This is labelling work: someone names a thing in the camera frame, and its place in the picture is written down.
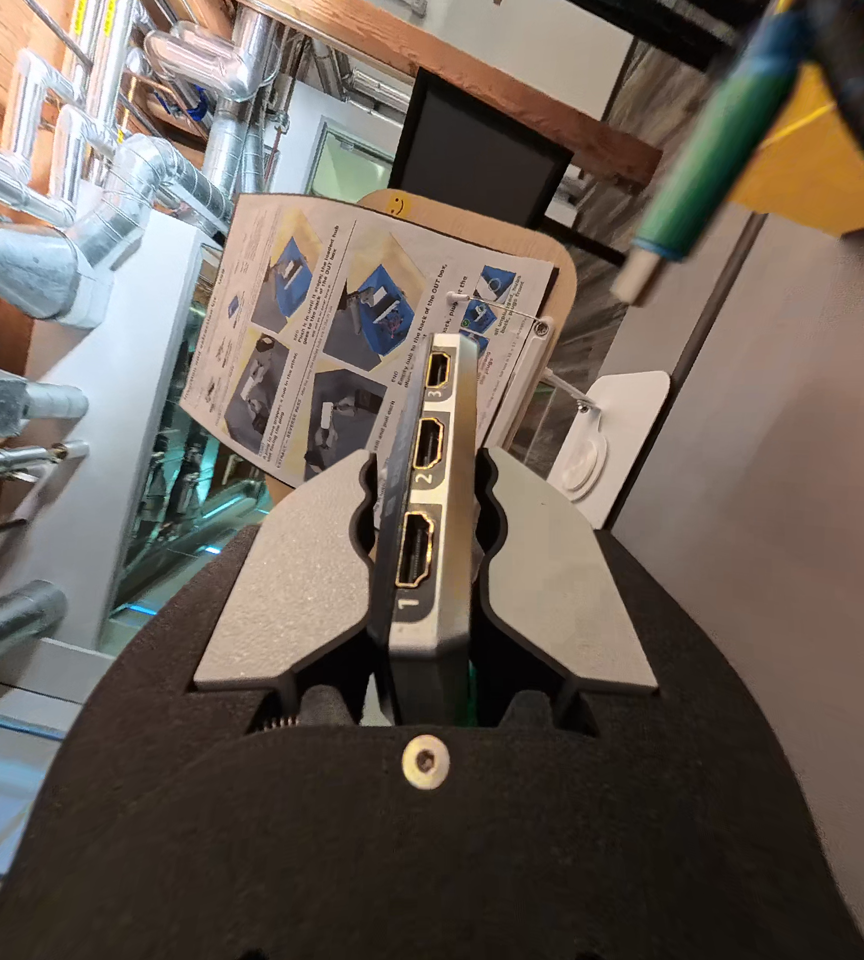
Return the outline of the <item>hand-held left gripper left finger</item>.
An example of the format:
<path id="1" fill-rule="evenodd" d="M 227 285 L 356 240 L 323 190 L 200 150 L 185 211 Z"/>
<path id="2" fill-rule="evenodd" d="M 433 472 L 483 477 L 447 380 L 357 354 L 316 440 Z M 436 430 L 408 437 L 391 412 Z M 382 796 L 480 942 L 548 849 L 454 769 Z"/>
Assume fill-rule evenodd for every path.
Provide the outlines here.
<path id="1" fill-rule="evenodd" d="M 275 506 L 194 675 L 199 690 L 284 690 L 363 630 L 377 459 L 347 455 Z"/>

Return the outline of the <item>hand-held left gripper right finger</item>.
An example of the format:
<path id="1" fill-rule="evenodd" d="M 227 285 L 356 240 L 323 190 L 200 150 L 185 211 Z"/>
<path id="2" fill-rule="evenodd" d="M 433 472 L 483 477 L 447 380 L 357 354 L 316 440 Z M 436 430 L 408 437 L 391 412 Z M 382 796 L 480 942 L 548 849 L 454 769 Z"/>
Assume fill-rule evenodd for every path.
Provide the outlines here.
<path id="1" fill-rule="evenodd" d="M 479 597 L 488 621 L 566 688 L 651 694 L 654 671 L 595 532 L 504 450 L 481 450 Z"/>

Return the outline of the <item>silver grey usb adapter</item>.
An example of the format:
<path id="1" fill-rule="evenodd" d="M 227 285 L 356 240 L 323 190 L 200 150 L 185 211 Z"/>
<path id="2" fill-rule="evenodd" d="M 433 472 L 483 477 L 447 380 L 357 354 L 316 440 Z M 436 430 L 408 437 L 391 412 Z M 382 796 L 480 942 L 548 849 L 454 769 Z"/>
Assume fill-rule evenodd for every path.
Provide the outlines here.
<path id="1" fill-rule="evenodd" d="M 477 366 L 469 338 L 431 338 L 387 462 L 373 631 L 406 725 L 460 725 L 467 714 Z"/>

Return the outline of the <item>black braided cable green plug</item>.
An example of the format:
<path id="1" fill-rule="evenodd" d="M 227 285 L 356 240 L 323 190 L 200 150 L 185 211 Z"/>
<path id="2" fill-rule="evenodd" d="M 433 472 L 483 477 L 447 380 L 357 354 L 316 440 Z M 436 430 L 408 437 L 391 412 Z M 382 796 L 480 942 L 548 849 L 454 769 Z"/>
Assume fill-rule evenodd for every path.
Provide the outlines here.
<path id="1" fill-rule="evenodd" d="M 810 61 L 864 154 L 864 1 L 773 2 L 651 200 L 610 289 L 618 301 L 640 306 L 664 267 L 689 257 Z"/>

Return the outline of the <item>yellow plastic bin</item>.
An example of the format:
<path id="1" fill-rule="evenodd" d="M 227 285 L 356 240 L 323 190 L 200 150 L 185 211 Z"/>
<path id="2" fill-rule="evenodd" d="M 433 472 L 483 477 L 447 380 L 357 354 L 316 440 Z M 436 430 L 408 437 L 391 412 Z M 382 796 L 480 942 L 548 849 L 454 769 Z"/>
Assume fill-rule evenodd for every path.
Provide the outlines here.
<path id="1" fill-rule="evenodd" d="M 830 236 L 864 230 L 864 154 L 818 67 L 802 68 L 790 102 L 728 199 Z"/>

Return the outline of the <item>white stand base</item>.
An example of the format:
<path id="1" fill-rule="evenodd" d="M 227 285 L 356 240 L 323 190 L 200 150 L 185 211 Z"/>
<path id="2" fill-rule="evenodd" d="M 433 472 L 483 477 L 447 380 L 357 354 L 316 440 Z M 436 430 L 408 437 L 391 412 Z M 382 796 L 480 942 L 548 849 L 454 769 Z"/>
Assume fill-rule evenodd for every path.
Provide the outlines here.
<path id="1" fill-rule="evenodd" d="M 595 530 L 606 527 L 671 388 L 663 370 L 601 376 L 586 392 L 548 474 Z"/>

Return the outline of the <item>instruction sheet on wooden board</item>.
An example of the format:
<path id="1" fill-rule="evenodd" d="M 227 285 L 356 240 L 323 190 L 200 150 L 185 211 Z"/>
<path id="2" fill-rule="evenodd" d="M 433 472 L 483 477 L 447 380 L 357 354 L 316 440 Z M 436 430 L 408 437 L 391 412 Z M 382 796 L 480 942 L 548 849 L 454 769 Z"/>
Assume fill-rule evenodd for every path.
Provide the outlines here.
<path id="1" fill-rule="evenodd" d="M 456 334 L 478 384 L 476 444 L 500 446 L 575 296 L 557 241 L 391 194 L 431 225 L 330 198 L 239 198 L 181 408 L 295 489 L 349 453 L 382 467 L 425 341 Z"/>

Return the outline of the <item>silver ventilation ducts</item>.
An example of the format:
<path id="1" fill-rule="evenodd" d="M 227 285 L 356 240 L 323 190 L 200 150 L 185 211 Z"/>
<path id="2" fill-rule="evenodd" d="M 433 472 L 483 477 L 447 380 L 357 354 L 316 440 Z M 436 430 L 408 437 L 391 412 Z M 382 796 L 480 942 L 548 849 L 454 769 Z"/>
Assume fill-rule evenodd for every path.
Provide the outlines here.
<path id="1" fill-rule="evenodd" d="M 215 95 L 203 169 L 167 138 L 113 136 L 138 2 L 86 13 L 82 77 L 26 49 L 0 148 L 0 204 L 37 224 L 0 223 L 0 299 L 37 326 L 27 372 L 31 421 L 70 423 L 48 440 L 0 561 L 0 600 L 45 584 L 64 601 L 34 651 L 97 654 L 132 530 L 194 292 L 228 232 L 256 98 L 281 63 L 285 25 L 242 2 L 232 38 L 178 22 L 144 51 L 169 82 Z"/>

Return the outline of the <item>black sign stand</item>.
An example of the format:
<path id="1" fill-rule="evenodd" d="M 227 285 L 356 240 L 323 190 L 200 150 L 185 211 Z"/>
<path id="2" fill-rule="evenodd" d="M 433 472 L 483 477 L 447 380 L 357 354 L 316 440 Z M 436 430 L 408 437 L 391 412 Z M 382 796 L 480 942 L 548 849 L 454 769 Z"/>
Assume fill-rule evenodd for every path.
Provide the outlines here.
<path id="1" fill-rule="evenodd" d="M 536 230 L 572 152 L 418 70 L 389 187 Z"/>

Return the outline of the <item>wooden beam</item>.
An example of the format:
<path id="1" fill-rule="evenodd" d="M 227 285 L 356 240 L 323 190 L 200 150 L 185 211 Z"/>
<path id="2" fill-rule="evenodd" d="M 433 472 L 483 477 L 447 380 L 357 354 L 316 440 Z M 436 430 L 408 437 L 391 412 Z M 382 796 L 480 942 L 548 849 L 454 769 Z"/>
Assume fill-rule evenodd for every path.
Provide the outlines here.
<path id="1" fill-rule="evenodd" d="M 662 151 L 512 78 L 427 30 L 366 1 L 246 1 L 327 46 L 410 78 L 424 69 L 569 150 L 585 172 L 640 193 Z"/>

